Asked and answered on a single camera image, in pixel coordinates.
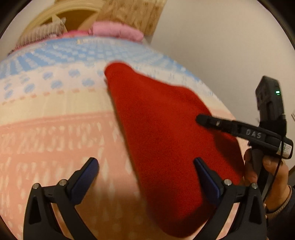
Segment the person's right hand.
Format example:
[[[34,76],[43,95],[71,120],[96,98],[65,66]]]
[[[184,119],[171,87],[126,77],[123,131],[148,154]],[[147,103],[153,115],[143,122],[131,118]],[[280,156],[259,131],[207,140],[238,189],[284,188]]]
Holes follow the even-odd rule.
[[[264,203],[269,212],[275,212],[283,206],[291,194],[291,189],[288,185],[289,168],[280,158],[274,156],[265,155],[262,163],[270,177]],[[247,186],[258,182],[251,149],[246,150],[244,154],[244,182]]]

